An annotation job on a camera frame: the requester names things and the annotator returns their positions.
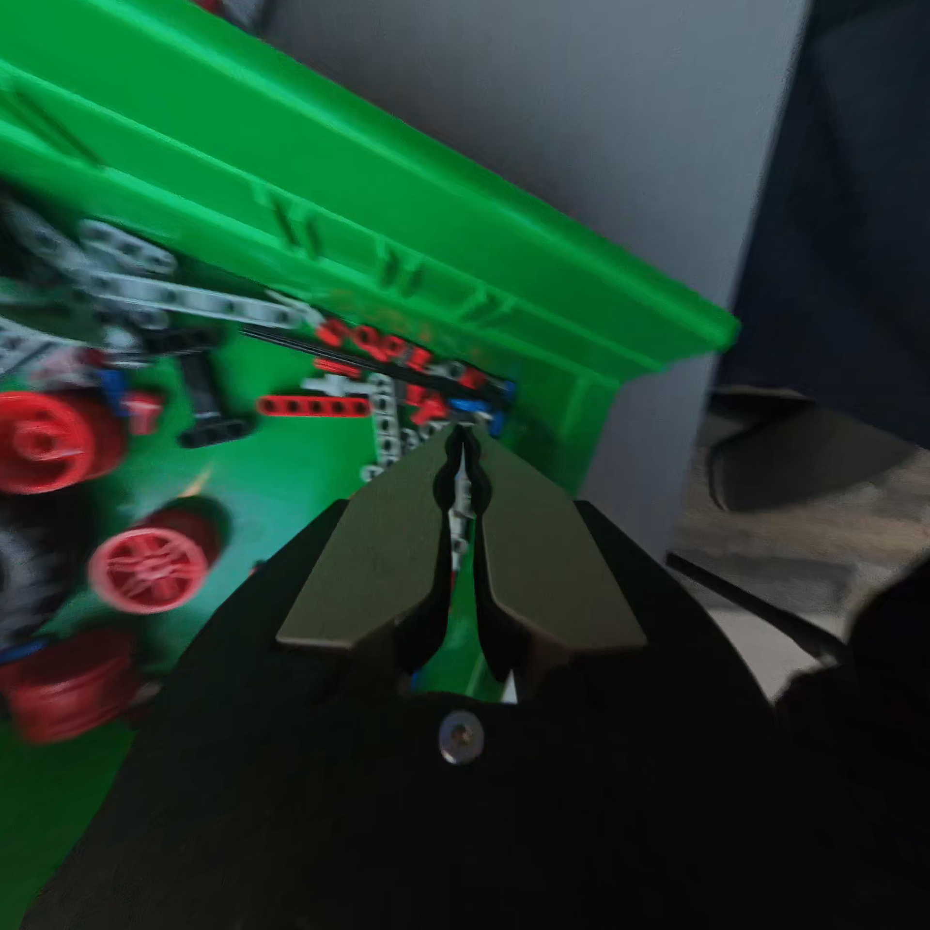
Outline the long grey lego beam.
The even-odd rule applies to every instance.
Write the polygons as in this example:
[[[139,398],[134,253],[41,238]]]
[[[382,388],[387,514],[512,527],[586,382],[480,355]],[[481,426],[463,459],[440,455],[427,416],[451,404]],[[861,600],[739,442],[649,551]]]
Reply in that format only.
[[[91,297],[114,300],[135,310],[178,312],[279,330],[294,330],[305,321],[302,312],[288,304],[132,274],[92,271],[79,281]]]

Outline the red lego beam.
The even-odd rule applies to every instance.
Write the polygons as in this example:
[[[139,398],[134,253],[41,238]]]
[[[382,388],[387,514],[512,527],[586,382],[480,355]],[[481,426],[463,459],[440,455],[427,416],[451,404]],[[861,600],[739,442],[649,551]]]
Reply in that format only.
[[[279,419],[364,419],[372,415],[366,397],[317,394],[266,394],[255,402],[256,412]]]

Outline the green plastic bin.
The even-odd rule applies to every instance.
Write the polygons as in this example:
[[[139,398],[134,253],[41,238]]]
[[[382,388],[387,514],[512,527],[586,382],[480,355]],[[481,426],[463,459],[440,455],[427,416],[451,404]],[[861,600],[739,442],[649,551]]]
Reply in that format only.
[[[27,339],[107,352],[100,314],[126,304],[79,279],[108,271],[282,303],[276,292],[512,380],[500,437],[447,426],[483,427],[569,496],[608,392],[734,329],[192,2],[3,2],[7,261],[3,325]],[[445,640],[420,670],[281,644],[346,505],[372,481],[375,432],[369,418],[256,412],[265,394],[300,393],[313,360],[220,321],[140,333],[131,353],[155,362],[149,378],[169,357],[210,353],[250,436],[182,448],[194,417],[189,402],[182,426],[174,383],[155,434],[133,437],[118,415],[129,445],[117,469],[46,493],[73,498],[81,553],[100,535],[87,499],[99,480],[147,484],[140,505],[170,496],[145,517],[178,505],[210,516],[222,550],[193,598],[213,615],[21,928],[740,924],[752,741],[771,710],[702,607],[575,501],[643,650],[496,680],[478,628],[475,517]],[[117,415],[97,387],[54,392],[95,393]]]

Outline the person's dark shoe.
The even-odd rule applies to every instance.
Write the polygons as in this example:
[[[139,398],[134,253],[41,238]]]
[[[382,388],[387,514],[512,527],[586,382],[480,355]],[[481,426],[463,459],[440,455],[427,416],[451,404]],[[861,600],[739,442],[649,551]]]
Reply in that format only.
[[[809,504],[878,479],[918,445],[793,391],[718,388],[700,440],[708,491],[730,514]]]

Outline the person's navy trouser leg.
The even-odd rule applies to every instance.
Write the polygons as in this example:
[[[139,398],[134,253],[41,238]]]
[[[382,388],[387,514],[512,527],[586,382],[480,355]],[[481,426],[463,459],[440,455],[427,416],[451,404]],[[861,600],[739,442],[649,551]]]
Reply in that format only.
[[[929,447],[929,2],[812,2],[719,385]]]

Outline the red lego wheel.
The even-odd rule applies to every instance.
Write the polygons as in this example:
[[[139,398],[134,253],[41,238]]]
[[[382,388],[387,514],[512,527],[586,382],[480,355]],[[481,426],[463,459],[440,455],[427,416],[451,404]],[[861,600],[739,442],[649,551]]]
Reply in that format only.
[[[100,478],[126,457],[122,419],[95,393],[4,391],[2,490],[56,493]]]
[[[164,507],[97,547],[89,587],[123,612],[169,612],[200,593],[221,551],[213,518],[191,507]]]
[[[118,626],[80,632],[2,669],[18,735],[33,745],[70,741],[121,717],[142,686],[137,638]]]

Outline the black lego frame piece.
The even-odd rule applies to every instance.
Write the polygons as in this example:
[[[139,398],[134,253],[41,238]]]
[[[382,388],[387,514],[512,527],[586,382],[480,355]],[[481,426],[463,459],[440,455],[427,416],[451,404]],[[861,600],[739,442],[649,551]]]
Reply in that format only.
[[[186,352],[178,355],[178,362],[194,417],[178,436],[182,448],[220,446],[253,433],[254,425],[250,419],[225,412],[209,352]]]

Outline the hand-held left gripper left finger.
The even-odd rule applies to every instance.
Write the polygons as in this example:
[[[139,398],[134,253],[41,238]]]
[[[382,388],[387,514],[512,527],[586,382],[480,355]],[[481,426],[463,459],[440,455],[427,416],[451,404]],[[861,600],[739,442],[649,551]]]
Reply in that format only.
[[[276,640],[344,654],[386,653],[411,674],[448,629],[464,429],[447,426],[346,505]]]

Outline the short grey lego beam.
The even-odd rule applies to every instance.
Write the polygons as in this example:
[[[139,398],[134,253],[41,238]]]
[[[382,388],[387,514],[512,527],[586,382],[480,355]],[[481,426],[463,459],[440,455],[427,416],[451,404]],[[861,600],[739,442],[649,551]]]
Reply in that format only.
[[[452,584],[455,586],[472,549],[474,514],[472,485],[465,463],[461,463],[455,478],[455,499],[449,511]]]

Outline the black lego tyre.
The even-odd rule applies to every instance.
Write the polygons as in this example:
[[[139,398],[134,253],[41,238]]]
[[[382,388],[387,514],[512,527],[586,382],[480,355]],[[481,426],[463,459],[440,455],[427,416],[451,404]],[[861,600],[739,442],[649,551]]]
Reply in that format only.
[[[66,493],[3,496],[2,642],[36,632],[75,589],[82,524]]]

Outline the pile of mixed lego pieces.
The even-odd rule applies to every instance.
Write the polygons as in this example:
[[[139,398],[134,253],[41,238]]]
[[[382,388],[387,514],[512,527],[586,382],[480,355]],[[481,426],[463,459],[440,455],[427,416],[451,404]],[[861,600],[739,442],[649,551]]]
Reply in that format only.
[[[310,336],[242,324],[243,335],[308,355],[317,371],[300,394],[366,397],[372,408],[376,463],[362,469],[369,481],[450,423],[486,426],[500,437],[517,397],[517,384],[368,323],[350,323],[307,303],[269,292],[305,316]]]

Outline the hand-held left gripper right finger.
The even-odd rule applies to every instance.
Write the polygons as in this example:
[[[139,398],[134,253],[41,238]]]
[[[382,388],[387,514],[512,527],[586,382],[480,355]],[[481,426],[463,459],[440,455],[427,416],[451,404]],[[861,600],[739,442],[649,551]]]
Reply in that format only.
[[[481,646],[499,681],[538,682],[648,639],[576,502],[486,429],[463,433]]]

